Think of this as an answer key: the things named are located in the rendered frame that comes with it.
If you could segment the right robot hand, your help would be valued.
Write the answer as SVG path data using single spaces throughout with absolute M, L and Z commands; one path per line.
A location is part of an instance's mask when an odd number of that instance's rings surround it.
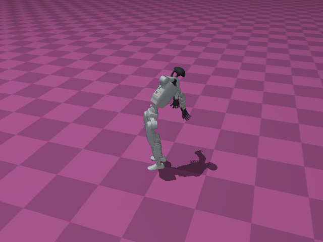
M 183 119 L 187 120 L 188 118 L 190 118 L 190 117 L 191 117 L 191 116 L 188 114 L 188 112 L 187 112 L 187 110 L 186 110 L 186 109 L 184 109 L 184 110 L 183 110 L 182 108 L 180 108 L 180 109 L 181 109 L 181 111 L 182 111 L 182 118 L 183 118 Z M 190 117 L 189 117 L 188 115 L 189 115 Z M 187 117 L 188 117 L 188 118 L 187 118 Z M 188 119 L 188 120 L 189 120 L 189 119 Z

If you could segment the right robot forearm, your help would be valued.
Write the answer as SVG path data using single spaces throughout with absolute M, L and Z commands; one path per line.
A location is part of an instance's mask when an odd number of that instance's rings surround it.
M 186 100 L 185 100 L 186 101 Z M 184 102 L 180 102 L 180 108 L 182 108 L 183 110 L 186 108 L 185 107 L 185 101 Z

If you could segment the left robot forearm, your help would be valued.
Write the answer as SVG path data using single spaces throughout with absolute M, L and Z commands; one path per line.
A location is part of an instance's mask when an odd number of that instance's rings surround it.
M 180 81 L 179 81 L 179 79 L 177 79 L 177 82 L 176 82 L 176 85 L 177 85 L 177 87 L 178 87 L 178 91 L 179 91 L 179 87 L 180 87 Z M 175 100 L 177 100 L 177 99 L 179 99 L 179 92 L 177 91 L 177 93 L 175 94 Z

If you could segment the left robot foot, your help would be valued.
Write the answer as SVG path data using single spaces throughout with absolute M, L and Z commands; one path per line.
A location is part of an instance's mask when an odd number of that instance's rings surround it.
M 147 169 L 148 170 L 157 170 L 157 169 L 162 169 L 164 167 L 165 167 L 164 164 L 163 163 L 160 163 L 160 166 L 157 166 L 157 164 L 154 164 L 152 166 L 149 166 Z

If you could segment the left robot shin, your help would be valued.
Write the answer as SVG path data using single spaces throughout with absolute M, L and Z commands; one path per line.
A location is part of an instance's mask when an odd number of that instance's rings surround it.
M 154 148 L 151 147 L 151 149 L 157 166 L 160 166 L 160 157 L 161 157 L 160 145 L 156 144 Z

